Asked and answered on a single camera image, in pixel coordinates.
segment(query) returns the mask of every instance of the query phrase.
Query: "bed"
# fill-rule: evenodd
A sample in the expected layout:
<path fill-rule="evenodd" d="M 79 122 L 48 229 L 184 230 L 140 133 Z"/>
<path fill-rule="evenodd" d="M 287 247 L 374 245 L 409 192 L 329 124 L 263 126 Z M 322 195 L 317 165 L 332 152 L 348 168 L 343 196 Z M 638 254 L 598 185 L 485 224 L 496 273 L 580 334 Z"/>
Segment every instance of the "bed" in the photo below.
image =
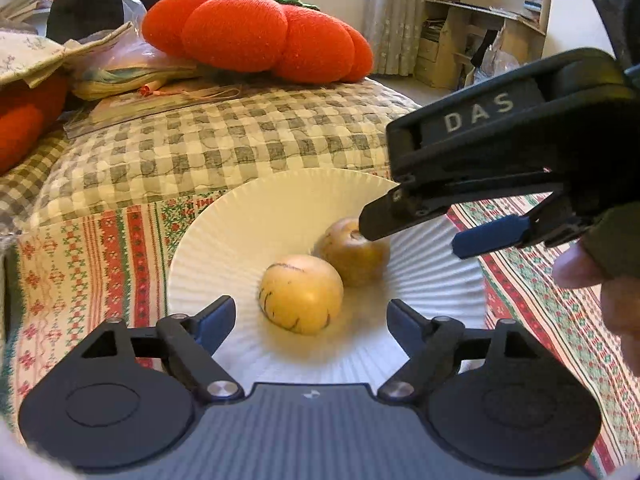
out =
<path fill-rule="evenodd" d="M 246 92 L 232 101 L 73 141 L 53 132 L 0 178 L 0 221 L 24 232 L 4 262 L 0 410 L 14 428 L 25 394 L 101 320 L 123 316 L 130 326 L 146 326 L 164 315 L 175 248 L 217 197 L 296 168 L 388 176 L 385 125 L 418 108 L 369 79 L 315 89 L 243 84 Z M 523 213 L 539 199 L 463 204 L 449 217 L 465 229 Z M 485 256 L 486 322 L 524 323 L 596 396 L 604 423 L 589 467 L 602 476 L 639 457 L 640 383 L 601 322 L 598 291 L 552 283 L 558 253 L 529 248 Z"/>

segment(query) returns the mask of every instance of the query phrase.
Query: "orange pumpkin pillow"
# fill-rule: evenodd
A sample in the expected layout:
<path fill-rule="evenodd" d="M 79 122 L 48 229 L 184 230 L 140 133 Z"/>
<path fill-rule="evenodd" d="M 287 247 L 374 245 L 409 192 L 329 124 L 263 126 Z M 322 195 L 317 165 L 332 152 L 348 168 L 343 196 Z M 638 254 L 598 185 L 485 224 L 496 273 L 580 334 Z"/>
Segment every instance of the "orange pumpkin pillow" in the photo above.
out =
<path fill-rule="evenodd" d="M 297 83 L 356 82 L 373 66 L 369 43 L 353 27 L 275 0 L 160 0 L 142 33 L 168 54 L 236 72 L 271 70 Z"/>
<path fill-rule="evenodd" d="M 55 72 L 36 88 L 16 81 L 0 90 L 0 175 L 20 163 L 62 113 L 67 80 Z"/>

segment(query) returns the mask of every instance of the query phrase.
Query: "plastic bag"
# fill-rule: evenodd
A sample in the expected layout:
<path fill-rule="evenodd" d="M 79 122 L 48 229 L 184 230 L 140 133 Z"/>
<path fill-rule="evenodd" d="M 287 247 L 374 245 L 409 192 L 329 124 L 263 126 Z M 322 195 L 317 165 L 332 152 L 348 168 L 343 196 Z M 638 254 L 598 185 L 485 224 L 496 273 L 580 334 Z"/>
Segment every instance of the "plastic bag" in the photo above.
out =
<path fill-rule="evenodd" d="M 154 80 L 200 74 L 196 62 L 169 56 L 144 40 L 141 27 L 146 9 L 140 0 L 122 0 L 122 7 L 125 22 L 132 26 L 117 41 L 72 61 L 72 92 L 76 96 L 91 101 L 135 90 Z"/>
<path fill-rule="evenodd" d="M 502 38 L 503 30 L 498 33 L 494 43 L 484 53 L 482 65 L 474 73 L 474 84 L 510 72 L 520 66 L 514 56 L 501 49 Z"/>

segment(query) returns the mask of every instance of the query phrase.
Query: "floor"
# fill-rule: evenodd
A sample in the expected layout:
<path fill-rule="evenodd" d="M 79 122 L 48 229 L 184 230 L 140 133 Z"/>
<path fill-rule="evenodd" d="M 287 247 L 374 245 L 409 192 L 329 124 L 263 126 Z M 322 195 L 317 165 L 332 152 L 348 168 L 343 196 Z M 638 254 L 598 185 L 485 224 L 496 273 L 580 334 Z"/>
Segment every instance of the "floor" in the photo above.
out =
<path fill-rule="evenodd" d="M 431 104 L 443 98 L 445 95 L 450 94 L 449 90 L 431 88 L 413 77 L 400 75 L 371 75 L 369 77 L 392 88 L 396 92 L 400 92 L 402 95 L 406 95 L 409 99 L 412 99 L 422 106 Z"/>

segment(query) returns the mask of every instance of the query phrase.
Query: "curtain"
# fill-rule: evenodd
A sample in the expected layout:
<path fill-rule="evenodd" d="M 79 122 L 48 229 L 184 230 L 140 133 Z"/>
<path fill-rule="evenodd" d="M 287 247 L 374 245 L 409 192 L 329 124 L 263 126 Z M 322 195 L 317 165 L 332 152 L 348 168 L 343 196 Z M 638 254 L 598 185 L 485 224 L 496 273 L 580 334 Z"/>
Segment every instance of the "curtain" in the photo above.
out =
<path fill-rule="evenodd" d="M 414 72 L 425 1 L 368 0 L 364 35 L 374 53 L 373 73 Z"/>

